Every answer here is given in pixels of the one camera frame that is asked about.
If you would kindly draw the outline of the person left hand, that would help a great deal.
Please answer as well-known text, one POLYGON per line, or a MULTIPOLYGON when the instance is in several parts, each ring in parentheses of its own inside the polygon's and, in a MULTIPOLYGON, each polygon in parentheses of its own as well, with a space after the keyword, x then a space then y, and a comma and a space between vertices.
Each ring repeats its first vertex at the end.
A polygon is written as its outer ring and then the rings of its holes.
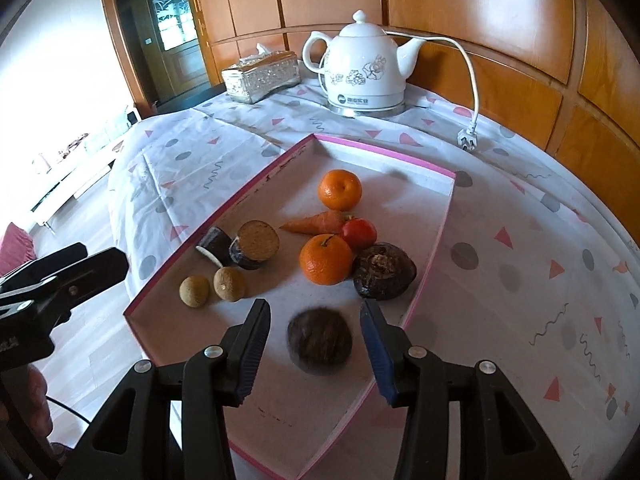
POLYGON ((43 440, 47 440, 53 430, 47 393, 46 378, 34 364, 17 370, 12 379, 12 398, 29 429, 43 440))

